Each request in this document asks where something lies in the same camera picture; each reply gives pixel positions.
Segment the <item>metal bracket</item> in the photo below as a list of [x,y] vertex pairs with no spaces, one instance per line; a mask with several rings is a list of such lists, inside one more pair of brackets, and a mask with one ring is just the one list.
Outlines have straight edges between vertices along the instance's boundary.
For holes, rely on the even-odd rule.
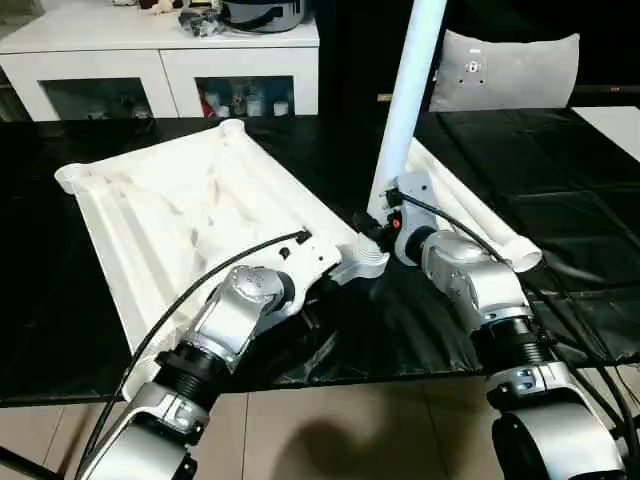
[[[400,193],[411,195],[429,205],[436,205],[431,178],[426,173],[413,172],[401,175],[396,179],[396,187]],[[396,258],[405,265],[416,266],[406,253],[407,242],[420,227],[432,227],[438,230],[435,215],[409,202],[402,202],[398,207],[402,215],[402,225],[394,244]]]

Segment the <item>white cylinder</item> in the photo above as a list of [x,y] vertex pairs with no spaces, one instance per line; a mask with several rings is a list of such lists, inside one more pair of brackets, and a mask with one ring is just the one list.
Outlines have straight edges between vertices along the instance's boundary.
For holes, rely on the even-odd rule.
[[231,112],[227,105],[220,105],[216,110],[216,115],[220,118],[229,118],[231,116]]
[[367,213],[382,225],[387,223],[384,192],[396,177],[405,172],[409,145],[418,120],[446,5],[447,0],[415,0],[413,3],[367,207]]
[[263,114],[262,104],[262,97],[259,95],[249,95],[247,97],[247,116],[261,117]]
[[204,96],[214,112],[220,108],[220,95],[217,92],[206,92]]
[[516,272],[525,272],[542,259],[542,251],[531,240],[513,231],[417,140],[409,151],[407,167],[426,172],[438,206],[489,242]]

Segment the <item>white cabinet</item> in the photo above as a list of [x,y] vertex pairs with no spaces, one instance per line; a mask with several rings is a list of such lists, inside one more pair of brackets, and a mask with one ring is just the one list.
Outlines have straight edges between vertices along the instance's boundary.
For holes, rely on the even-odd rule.
[[156,50],[0,56],[34,121],[177,116]]
[[177,16],[65,2],[0,41],[0,68],[35,121],[318,112],[313,21],[193,38]]
[[318,113],[316,48],[163,50],[161,54],[181,117],[202,117],[209,107],[219,106],[228,107],[231,116]]

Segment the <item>black ribbed joint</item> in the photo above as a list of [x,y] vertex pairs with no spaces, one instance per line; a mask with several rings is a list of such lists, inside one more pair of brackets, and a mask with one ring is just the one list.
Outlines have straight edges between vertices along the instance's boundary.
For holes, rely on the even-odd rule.
[[548,333],[525,316],[485,324],[471,334],[471,341],[489,375],[553,361]]
[[422,266],[422,249],[424,243],[427,241],[427,237],[435,232],[436,230],[432,227],[422,226],[411,234],[409,240],[407,240],[407,246],[404,248],[407,257],[409,257],[411,261]]
[[162,352],[156,362],[160,371],[154,381],[188,398],[207,412],[224,391],[231,375],[223,359],[189,343]]

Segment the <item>white countertop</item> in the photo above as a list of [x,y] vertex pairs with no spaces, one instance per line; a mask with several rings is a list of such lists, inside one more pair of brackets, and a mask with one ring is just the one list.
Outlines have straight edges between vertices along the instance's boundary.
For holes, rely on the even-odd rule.
[[636,107],[580,107],[573,110],[640,162],[640,110]]
[[178,13],[153,15],[137,7],[114,7],[111,0],[83,0],[60,7],[0,41],[0,54],[80,50],[185,48],[318,47],[314,21],[288,32],[266,35],[226,31],[194,38],[178,23]]

